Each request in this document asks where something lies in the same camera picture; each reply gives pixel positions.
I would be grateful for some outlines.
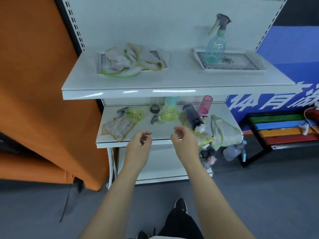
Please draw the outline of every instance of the person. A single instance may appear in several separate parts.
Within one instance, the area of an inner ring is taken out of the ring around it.
[[[171,134],[176,154],[189,177],[201,228],[187,214],[187,206],[179,198],[157,236],[159,238],[255,238],[227,203],[198,157],[198,141],[185,126],[174,128]],[[128,210],[135,182],[144,168],[152,145],[151,132],[137,132],[126,147],[124,166],[106,194],[80,239],[123,239]],[[141,231],[137,239],[149,238]]]

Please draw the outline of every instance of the shoe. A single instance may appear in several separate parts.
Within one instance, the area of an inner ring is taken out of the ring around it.
[[[183,198],[177,199],[177,201],[175,202],[174,208],[181,209],[187,214],[187,205]]]
[[[146,231],[140,231],[136,239],[149,239],[149,237],[150,236],[146,233]]]

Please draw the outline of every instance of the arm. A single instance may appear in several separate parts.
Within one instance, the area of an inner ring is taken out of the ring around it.
[[[150,153],[151,132],[136,133],[126,147],[124,166],[80,239],[124,238],[135,182]]]
[[[255,238],[201,165],[196,137],[185,126],[174,129],[175,134],[171,135],[171,139],[192,184],[197,215],[204,237],[206,239]]]

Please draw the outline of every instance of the pink transparent cup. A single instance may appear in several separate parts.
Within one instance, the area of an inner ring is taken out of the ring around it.
[[[209,113],[209,109],[211,108],[212,102],[213,102],[213,97],[204,96],[200,104],[200,107],[198,109],[198,113],[200,115],[207,115]]]

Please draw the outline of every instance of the forearm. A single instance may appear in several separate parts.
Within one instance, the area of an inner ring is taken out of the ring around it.
[[[80,238],[124,238],[127,214],[138,172],[123,167]]]
[[[254,238],[200,162],[196,159],[193,161],[185,169],[194,191],[195,206],[204,237]]]

